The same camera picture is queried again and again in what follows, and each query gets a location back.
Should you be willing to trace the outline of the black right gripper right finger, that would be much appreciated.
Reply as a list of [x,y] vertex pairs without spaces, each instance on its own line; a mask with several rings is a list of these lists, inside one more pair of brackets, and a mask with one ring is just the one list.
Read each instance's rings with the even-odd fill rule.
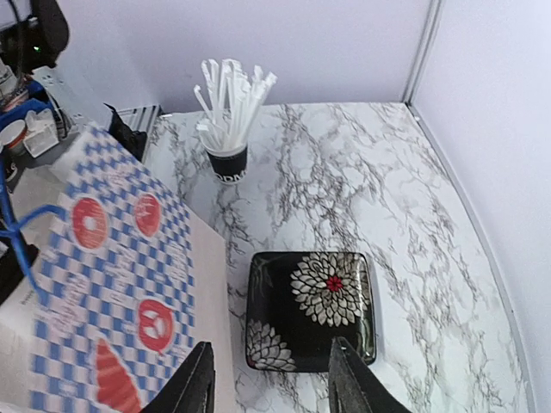
[[328,396],[331,413],[410,413],[341,336],[331,342]]

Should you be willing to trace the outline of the blue checkered paper bag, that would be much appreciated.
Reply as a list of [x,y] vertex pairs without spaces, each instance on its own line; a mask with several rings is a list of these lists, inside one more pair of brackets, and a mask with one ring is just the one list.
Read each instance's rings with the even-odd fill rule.
[[214,412],[234,412],[224,240],[106,131],[77,142],[25,213],[1,193],[28,289],[2,311],[2,411],[142,412],[211,342]]

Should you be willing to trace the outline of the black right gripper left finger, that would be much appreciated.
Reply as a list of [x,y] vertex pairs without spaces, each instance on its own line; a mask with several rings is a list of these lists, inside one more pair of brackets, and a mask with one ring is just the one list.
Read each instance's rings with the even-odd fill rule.
[[211,342],[197,343],[144,413],[213,413],[215,369]]

